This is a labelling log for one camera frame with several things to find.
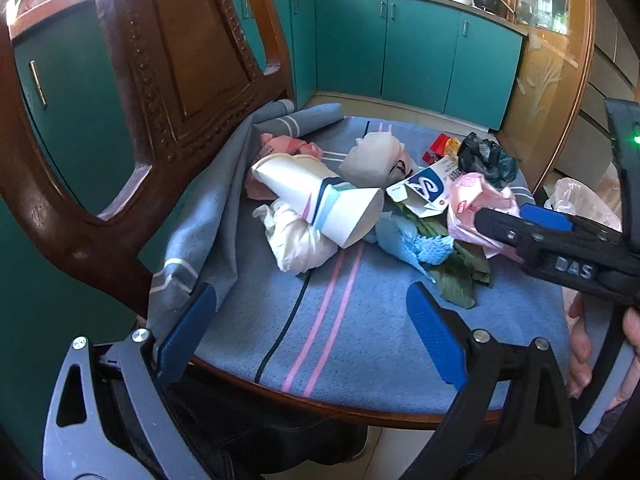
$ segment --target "white paper cup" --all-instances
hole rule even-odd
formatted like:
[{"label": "white paper cup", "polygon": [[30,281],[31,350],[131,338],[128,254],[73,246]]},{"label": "white paper cup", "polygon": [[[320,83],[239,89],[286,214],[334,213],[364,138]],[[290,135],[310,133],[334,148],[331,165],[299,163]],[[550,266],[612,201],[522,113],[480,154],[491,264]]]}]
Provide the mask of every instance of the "white paper cup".
[{"label": "white paper cup", "polygon": [[385,204],[382,189],[353,187],[310,155],[272,153],[256,162],[251,171],[342,248],[372,229]]}]

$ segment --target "chair backrest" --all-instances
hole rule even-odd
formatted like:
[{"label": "chair backrest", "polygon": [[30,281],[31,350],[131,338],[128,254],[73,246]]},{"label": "chair backrest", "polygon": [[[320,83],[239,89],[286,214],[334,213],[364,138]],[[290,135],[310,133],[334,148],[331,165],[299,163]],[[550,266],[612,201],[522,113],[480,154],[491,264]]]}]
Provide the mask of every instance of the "chair backrest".
[{"label": "chair backrest", "polygon": [[130,179],[98,216],[48,166],[24,109],[8,29],[0,30],[2,198],[49,261],[142,316],[151,274],[140,249],[247,115],[292,98],[273,0],[248,1],[264,72],[231,0],[96,0],[136,157]]}]

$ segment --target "bolt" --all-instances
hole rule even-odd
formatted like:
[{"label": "bolt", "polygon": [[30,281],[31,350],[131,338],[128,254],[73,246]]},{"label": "bolt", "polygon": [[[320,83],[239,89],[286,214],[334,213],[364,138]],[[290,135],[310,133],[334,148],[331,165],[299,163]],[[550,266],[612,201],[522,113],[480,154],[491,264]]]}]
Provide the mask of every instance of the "bolt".
[{"label": "bolt", "polygon": [[131,334],[131,338],[136,343],[142,343],[143,341],[149,339],[149,334],[150,332],[146,328],[139,328],[133,331],[133,334]]},{"label": "bolt", "polygon": [[473,333],[474,339],[477,343],[488,343],[489,339],[491,339],[491,335],[486,330],[474,330]]},{"label": "bolt", "polygon": [[71,343],[71,346],[74,350],[82,350],[86,346],[86,338],[81,335],[80,337],[76,337],[74,341]]},{"label": "bolt", "polygon": [[549,341],[547,341],[543,337],[537,337],[534,343],[538,350],[542,350],[542,351],[549,350]]}]

